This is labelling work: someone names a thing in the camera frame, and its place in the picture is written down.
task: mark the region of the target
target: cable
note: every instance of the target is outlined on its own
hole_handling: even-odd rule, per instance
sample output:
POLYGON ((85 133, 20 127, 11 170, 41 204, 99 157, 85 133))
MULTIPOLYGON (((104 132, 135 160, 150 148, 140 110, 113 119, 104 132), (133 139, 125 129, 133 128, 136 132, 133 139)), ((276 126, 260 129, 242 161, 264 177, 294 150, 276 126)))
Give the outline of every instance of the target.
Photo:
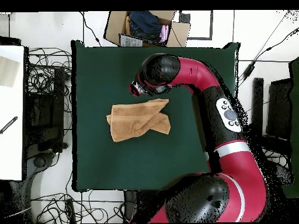
POLYGON ((59 157, 60 157, 60 153, 58 153, 58 157, 57 157, 57 161, 56 161, 56 163, 55 163, 54 165, 50 166, 50 167, 54 167, 54 166, 58 163, 58 161, 59 161, 59 157))
POLYGON ((95 37, 96 41, 97 41, 97 42, 99 43, 99 45, 101 46, 99 39, 98 39, 98 38, 96 37, 96 35, 95 35, 95 32, 94 32, 89 26, 87 26, 87 24, 86 24, 86 20, 85 20, 85 17, 84 17, 84 15, 83 15, 83 13, 80 12, 80 11, 79 11, 79 13, 80 13, 80 14, 82 15, 82 17, 83 17, 83 21, 84 21, 85 27, 87 27, 87 28, 92 32, 92 34, 93 34, 93 36, 95 37))
POLYGON ((268 37, 268 39, 266 40, 266 42, 264 43, 263 47, 259 50, 258 54, 255 56, 255 58, 253 59, 253 61, 256 61, 260 52, 263 50, 263 48, 265 47, 265 45, 267 44, 267 42, 270 40, 271 36, 273 35, 273 33, 276 31, 276 29, 278 28, 278 26, 281 24, 281 22, 283 21, 283 19, 286 17, 286 14, 283 16, 283 18, 281 19, 281 21, 278 23, 278 25, 275 27, 275 29, 273 30, 273 32, 271 33, 271 35, 268 37))
POLYGON ((66 192, 67 194, 68 194, 67 187, 68 187, 68 183, 69 183, 69 181, 71 180, 71 177, 72 177, 72 172, 71 172, 71 175, 69 176, 69 179, 68 179, 67 184, 65 185, 65 192, 66 192))
POLYGON ((81 193, 81 220, 80 220, 81 224, 82 224, 82 207, 83 207, 83 194, 81 193))
POLYGON ((286 40, 287 38, 288 38, 288 36, 292 36, 292 35, 294 35, 294 34, 296 34, 297 32, 299 31, 299 27, 298 28, 296 28, 296 29, 294 29, 293 31, 291 31, 288 35, 286 35, 285 36, 285 38, 281 41, 281 42, 279 42, 279 43, 277 43, 276 45, 273 45, 273 46, 271 46, 271 47, 269 47, 269 48, 267 48, 267 49, 265 49, 261 54, 259 54, 249 65, 248 65, 248 67, 246 68, 246 70, 244 70, 244 72, 242 73, 242 75, 244 75, 244 80, 243 80, 243 82, 250 76, 250 74, 252 73, 252 71, 254 70, 254 68, 255 68, 255 63, 256 63, 256 60, 261 56, 261 55, 263 55, 265 52, 267 52, 267 51, 270 51, 272 48, 274 48, 274 47, 276 47, 276 46, 278 46, 278 45, 280 45, 284 40, 286 40))
POLYGON ((171 30, 173 31, 173 34, 175 35, 176 40, 177 40, 178 43, 180 44, 180 41, 178 40, 178 38, 177 38, 177 36, 176 36, 176 34, 175 34, 175 31, 173 30, 173 27, 171 27, 171 30))
POLYGON ((31 206, 31 207, 29 207, 28 209, 24 209, 23 211, 20 211, 20 212, 18 212, 18 213, 15 213, 15 214, 13 214, 13 215, 5 216, 4 218, 9 218, 9 217, 11 217, 11 216, 15 216, 15 215, 18 215, 18 214, 24 213, 24 212, 26 212, 26 211, 30 210, 31 208, 32 208, 32 206, 31 206))

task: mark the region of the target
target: folded towel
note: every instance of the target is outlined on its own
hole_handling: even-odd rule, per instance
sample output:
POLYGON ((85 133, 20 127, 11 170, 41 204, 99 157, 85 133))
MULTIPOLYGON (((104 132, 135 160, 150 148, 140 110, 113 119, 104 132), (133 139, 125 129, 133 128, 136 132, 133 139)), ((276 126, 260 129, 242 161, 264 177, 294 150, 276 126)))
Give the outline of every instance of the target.
POLYGON ((169 100, 155 99, 131 105, 113 105, 111 115, 107 115, 112 140, 120 142, 140 137, 149 129, 169 134, 171 125, 168 116, 160 113, 169 100))

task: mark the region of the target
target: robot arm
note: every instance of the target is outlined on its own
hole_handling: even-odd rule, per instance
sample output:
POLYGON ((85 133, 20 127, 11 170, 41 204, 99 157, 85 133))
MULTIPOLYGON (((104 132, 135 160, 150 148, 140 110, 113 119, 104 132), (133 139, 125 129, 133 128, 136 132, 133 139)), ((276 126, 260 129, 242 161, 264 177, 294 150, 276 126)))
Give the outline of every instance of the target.
POLYGON ((252 222, 266 203, 266 186, 230 102, 203 62, 154 54, 129 86, 135 96, 189 88, 210 173, 186 176, 151 222, 252 222))

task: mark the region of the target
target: green tabletop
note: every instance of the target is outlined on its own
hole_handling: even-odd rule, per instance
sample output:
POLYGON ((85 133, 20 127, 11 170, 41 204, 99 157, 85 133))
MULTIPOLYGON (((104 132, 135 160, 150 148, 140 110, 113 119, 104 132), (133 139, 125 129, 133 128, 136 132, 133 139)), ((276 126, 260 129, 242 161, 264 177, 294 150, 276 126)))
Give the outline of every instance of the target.
POLYGON ((77 96, 77 190, 158 190, 186 173, 207 172, 194 120, 191 94, 174 88, 161 111, 171 130, 149 130, 138 138, 115 143, 106 115, 114 104, 134 104, 158 97, 134 97, 128 91, 141 63, 154 53, 167 53, 208 62, 234 94, 238 44, 215 48, 96 47, 75 42, 77 96))

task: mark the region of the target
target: white floor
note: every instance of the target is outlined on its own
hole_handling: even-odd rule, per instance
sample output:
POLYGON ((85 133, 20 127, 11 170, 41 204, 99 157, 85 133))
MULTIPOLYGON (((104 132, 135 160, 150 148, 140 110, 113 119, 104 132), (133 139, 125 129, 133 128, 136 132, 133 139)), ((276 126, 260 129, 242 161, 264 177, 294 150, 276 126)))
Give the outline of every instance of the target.
MULTIPOLYGON (((222 48, 229 42, 240 42, 239 74, 248 66, 262 48, 267 38, 281 21, 286 10, 214 10, 213 39, 210 41, 187 42, 187 47, 218 47, 222 48)), ((264 49, 282 41, 285 36, 298 27, 299 22, 295 15, 289 14, 281 22, 267 42, 264 49)), ((93 29, 102 46, 115 46, 103 39, 108 12, 85 12, 87 25, 93 29)), ((38 12, 38 13, 13 13, 10 27, 8 17, 0 15, 0 36, 16 37, 22 40, 22 45, 29 48, 57 47, 71 53, 70 41, 82 40, 87 47, 99 46, 90 30, 83 23, 82 16, 78 12, 38 12)), ((239 88, 239 99, 245 110, 251 108, 252 81, 255 77, 265 80, 264 101, 268 101, 268 90, 271 81, 289 78, 288 62, 299 56, 299 37, 297 34, 289 37, 281 45, 265 52, 259 62, 255 64, 252 75, 239 88)), ((52 60, 66 61, 66 57, 55 57, 52 60)), ((266 128, 267 104, 264 105, 264 130, 266 128)), ((65 113, 65 128, 70 125, 70 117, 65 113)), ((32 199, 55 193, 64 193, 65 185, 69 180, 72 170, 72 136, 67 133, 64 139, 69 148, 60 154, 58 164, 36 176, 32 185, 32 199)), ((81 200, 81 194, 73 192, 69 183, 68 192, 75 200, 81 200)), ((84 205, 88 205, 88 192, 83 193, 84 205)), ((123 201, 122 191, 94 191, 91 194, 91 207, 104 208, 109 216, 114 215, 113 207, 119 207, 123 201)), ((33 201, 33 214, 36 217, 48 204, 47 201, 33 201)), ((95 211, 96 219, 102 218, 101 211, 95 211)), ((50 215, 41 220, 51 219, 50 215)), ((99 223, 105 222, 105 215, 99 223)), ((83 218, 83 223, 94 223, 90 216, 83 218)), ((109 220, 109 223, 122 222, 117 216, 109 220)))

